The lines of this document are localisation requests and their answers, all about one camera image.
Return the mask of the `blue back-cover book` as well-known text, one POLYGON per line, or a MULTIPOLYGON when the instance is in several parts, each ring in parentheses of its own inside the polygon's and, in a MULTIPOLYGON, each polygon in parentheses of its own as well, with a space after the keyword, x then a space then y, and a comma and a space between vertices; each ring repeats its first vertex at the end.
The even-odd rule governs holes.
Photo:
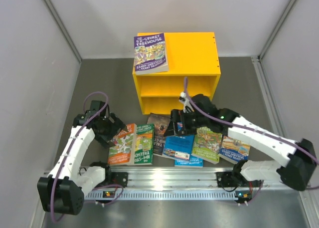
POLYGON ((162 155, 174 160, 189 161, 193 142, 194 135, 167 136, 162 155))

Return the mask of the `green 104-Storey Treehouse book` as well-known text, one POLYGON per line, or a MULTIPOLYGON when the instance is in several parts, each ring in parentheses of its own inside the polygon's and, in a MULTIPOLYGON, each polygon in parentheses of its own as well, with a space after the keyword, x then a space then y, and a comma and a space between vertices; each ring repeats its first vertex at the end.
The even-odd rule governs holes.
POLYGON ((144 124, 137 126, 137 136, 135 139, 134 160, 132 165, 151 165, 154 153, 154 124, 144 124))

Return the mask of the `purple 52-Storey Treehouse book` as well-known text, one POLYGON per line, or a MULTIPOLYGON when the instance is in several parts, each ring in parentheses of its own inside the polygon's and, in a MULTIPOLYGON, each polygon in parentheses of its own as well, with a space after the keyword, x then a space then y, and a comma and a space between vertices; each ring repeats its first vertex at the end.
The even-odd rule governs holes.
POLYGON ((164 33, 134 37, 133 69, 136 75, 169 71, 164 33))

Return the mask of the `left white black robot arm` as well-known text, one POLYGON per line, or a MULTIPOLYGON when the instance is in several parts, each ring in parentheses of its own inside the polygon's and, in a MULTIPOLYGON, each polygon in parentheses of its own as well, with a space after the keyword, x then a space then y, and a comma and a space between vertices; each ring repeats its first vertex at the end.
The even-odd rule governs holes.
POLYGON ((39 178, 37 182, 44 211, 52 215, 77 215, 83 208, 84 198, 91 191, 111 184, 113 175, 106 163, 93 162, 85 173, 79 173, 92 141, 110 148, 112 139, 127 129, 125 123, 108 108, 107 103, 93 100, 88 110, 74 118, 70 137, 58 162, 46 177, 39 178))

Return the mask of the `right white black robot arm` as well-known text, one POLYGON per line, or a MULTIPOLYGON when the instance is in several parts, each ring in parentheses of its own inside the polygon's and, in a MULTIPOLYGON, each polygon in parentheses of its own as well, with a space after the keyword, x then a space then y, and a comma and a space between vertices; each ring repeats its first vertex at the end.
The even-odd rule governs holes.
POLYGON ((198 129, 208 128, 271 157, 270 161, 240 160, 235 164, 231 178, 237 186, 255 180, 277 180, 297 191, 309 189, 308 184, 319 163, 311 141, 295 141, 273 134, 231 109, 218 109, 203 94, 190 98, 183 92, 179 100, 183 109, 171 111, 164 136, 195 135, 198 129))

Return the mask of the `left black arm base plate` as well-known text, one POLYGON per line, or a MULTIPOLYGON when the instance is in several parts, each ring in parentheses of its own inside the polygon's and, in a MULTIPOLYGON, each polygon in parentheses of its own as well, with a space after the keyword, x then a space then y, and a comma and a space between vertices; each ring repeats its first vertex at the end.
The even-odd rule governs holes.
POLYGON ((127 187, 128 173, 127 172, 112 172, 106 173, 105 185, 121 185, 123 188, 127 187))

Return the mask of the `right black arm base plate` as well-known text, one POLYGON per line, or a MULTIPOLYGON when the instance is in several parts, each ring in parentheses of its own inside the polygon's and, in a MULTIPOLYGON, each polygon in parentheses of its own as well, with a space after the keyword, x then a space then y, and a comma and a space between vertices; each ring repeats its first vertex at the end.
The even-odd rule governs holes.
POLYGON ((226 192, 233 192, 238 188, 238 183, 234 181, 234 179, 231 176, 231 172, 229 171, 217 172, 216 178, 217 186, 219 188, 222 188, 226 192))

